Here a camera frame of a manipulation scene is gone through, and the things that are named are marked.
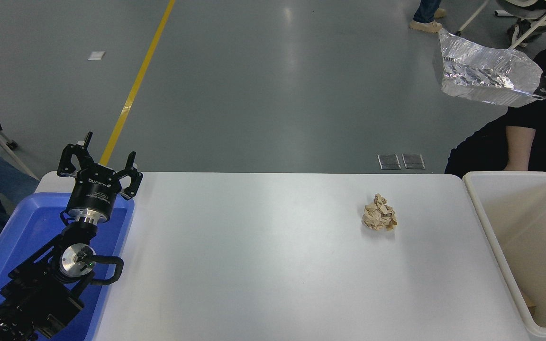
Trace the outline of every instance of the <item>white table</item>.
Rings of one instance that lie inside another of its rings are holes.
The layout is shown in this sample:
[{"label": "white table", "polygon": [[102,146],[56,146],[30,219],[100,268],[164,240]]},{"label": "white table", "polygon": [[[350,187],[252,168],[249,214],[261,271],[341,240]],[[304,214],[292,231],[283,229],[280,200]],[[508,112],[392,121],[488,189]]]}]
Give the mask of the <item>white table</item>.
[{"label": "white table", "polygon": [[452,175],[145,173],[135,202],[97,341],[528,340]]}]

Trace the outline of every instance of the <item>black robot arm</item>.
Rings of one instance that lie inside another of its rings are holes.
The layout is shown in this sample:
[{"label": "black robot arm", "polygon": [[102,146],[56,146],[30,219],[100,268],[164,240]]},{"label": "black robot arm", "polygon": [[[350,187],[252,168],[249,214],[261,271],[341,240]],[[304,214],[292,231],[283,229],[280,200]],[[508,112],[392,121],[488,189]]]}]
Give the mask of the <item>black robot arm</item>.
[{"label": "black robot arm", "polygon": [[[11,281],[0,291],[5,298],[0,304],[0,341],[36,340],[35,332],[51,338],[83,309],[80,295],[88,285],[109,285],[121,276],[123,260],[97,255],[90,242],[97,224],[110,219],[117,194],[134,197],[143,174],[134,165],[134,152],[120,172],[95,163],[87,151],[90,139],[91,132],[83,142],[68,144],[58,166],[59,176],[75,177],[64,211],[72,222],[63,220],[66,227],[61,233],[13,269],[8,274]],[[73,155],[80,170],[71,162]],[[119,179],[126,176],[132,181],[121,188]],[[95,279],[96,263],[115,265],[115,273]],[[65,286],[75,282],[71,289]]]}]

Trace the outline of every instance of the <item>crumpled paper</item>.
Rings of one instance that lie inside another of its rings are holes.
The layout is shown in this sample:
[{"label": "crumpled paper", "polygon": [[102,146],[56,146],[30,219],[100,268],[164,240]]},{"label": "crumpled paper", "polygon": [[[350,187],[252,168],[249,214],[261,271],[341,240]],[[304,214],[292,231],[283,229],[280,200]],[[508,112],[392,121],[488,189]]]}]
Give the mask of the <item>crumpled paper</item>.
[{"label": "crumpled paper", "polygon": [[442,91],[450,96],[520,107],[535,95],[542,69],[521,51],[477,45],[442,29]]},{"label": "crumpled paper", "polygon": [[374,196],[374,201],[370,205],[364,207],[364,215],[362,220],[364,224],[373,230],[379,231],[383,227],[387,231],[391,231],[397,225],[397,218],[395,216],[395,211],[393,207],[390,207],[386,204],[387,200],[381,196],[381,194],[376,194]]}]

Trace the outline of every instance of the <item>gray floor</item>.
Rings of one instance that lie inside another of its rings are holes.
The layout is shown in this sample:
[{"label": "gray floor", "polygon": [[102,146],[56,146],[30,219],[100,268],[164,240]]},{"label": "gray floor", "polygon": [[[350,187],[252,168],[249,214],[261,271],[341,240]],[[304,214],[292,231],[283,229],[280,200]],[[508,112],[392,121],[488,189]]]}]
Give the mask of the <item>gray floor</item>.
[{"label": "gray floor", "polygon": [[[38,175],[95,133],[98,160],[166,0],[0,1],[0,120]],[[143,171],[381,172],[377,153],[449,150],[505,108],[449,97],[418,0],[177,0],[109,166]],[[477,4],[447,0],[451,32]],[[491,2],[464,37],[507,47]],[[546,47],[546,36],[525,49]],[[106,50],[102,61],[87,61]]]}]

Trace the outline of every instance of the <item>white bin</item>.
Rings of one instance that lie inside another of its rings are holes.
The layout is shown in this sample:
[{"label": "white bin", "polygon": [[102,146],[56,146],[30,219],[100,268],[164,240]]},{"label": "white bin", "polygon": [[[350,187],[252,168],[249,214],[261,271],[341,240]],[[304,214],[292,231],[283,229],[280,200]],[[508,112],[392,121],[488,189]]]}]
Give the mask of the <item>white bin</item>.
[{"label": "white bin", "polygon": [[[546,340],[546,173],[471,172],[464,183],[533,340]],[[519,291],[537,305],[534,318]]]}]

